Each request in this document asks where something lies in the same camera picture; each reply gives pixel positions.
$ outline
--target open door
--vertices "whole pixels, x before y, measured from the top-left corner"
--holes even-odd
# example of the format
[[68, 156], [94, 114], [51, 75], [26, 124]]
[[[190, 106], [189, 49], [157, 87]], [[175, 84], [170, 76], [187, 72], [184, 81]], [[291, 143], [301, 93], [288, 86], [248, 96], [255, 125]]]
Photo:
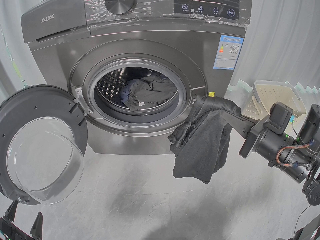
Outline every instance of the open door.
[[88, 131], [69, 92], [25, 88], [0, 106], [0, 192], [11, 200], [54, 204], [68, 197], [83, 172]]

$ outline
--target control dial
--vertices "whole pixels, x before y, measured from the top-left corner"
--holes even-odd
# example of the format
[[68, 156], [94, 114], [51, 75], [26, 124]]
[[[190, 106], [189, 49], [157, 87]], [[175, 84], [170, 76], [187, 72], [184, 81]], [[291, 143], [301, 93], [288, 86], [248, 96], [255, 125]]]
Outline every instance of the control dial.
[[105, 5], [112, 14], [124, 14], [134, 5], [134, 0], [105, 0]]

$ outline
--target qr code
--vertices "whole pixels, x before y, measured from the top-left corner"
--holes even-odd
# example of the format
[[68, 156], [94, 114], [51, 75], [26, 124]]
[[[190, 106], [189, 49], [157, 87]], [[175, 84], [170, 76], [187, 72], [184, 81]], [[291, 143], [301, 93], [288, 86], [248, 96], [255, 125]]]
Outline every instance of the qr code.
[[234, 44], [232, 44], [232, 45], [230, 45], [229, 53], [230, 53], [230, 54], [237, 54], [238, 51], [239, 51], [239, 49], [240, 49], [240, 45], [234, 45]]

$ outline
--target dark clothing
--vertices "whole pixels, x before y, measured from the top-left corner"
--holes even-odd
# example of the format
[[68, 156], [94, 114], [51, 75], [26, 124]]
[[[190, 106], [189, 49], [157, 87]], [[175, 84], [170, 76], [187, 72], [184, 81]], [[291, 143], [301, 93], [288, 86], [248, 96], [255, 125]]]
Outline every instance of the dark clothing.
[[176, 91], [176, 86], [169, 78], [152, 74], [131, 85], [124, 104], [131, 111], [153, 108], [173, 97]]
[[240, 116], [241, 109], [228, 99], [197, 97], [186, 122], [168, 137], [175, 154], [173, 176], [194, 177], [209, 183], [226, 163], [232, 127], [221, 116], [225, 110]]
[[139, 79], [133, 79], [128, 82], [126, 82], [125, 86], [120, 90], [120, 97], [121, 97], [121, 102], [125, 103], [128, 100], [128, 96], [130, 93], [130, 88], [132, 85], [137, 82]]

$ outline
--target plastic basket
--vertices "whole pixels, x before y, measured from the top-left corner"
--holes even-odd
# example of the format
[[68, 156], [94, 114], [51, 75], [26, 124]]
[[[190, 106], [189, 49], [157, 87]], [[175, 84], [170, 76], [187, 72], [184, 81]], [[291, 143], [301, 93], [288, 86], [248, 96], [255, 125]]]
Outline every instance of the plastic basket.
[[242, 114], [255, 120], [261, 120], [269, 114], [271, 106], [276, 102], [282, 102], [292, 108], [296, 118], [307, 112], [298, 92], [291, 84], [255, 81]]

